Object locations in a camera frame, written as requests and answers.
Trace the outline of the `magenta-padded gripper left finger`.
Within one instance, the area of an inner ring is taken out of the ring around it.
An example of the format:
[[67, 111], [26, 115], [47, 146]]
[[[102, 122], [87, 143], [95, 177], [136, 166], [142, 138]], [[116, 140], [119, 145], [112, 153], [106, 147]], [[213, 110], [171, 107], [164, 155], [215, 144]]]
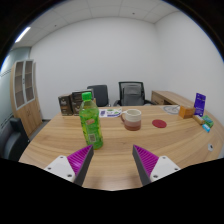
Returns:
[[82, 186], [93, 154], [93, 146], [89, 145], [69, 156], [60, 155], [45, 168], [45, 171]]

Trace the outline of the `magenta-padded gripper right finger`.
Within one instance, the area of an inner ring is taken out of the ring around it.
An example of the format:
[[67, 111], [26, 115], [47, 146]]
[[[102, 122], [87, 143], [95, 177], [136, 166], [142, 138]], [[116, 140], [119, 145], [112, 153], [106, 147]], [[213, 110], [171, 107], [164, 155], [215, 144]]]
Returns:
[[180, 170], [167, 156], [158, 157], [137, 145], [133, 146], [133, 157], [143, 186]]

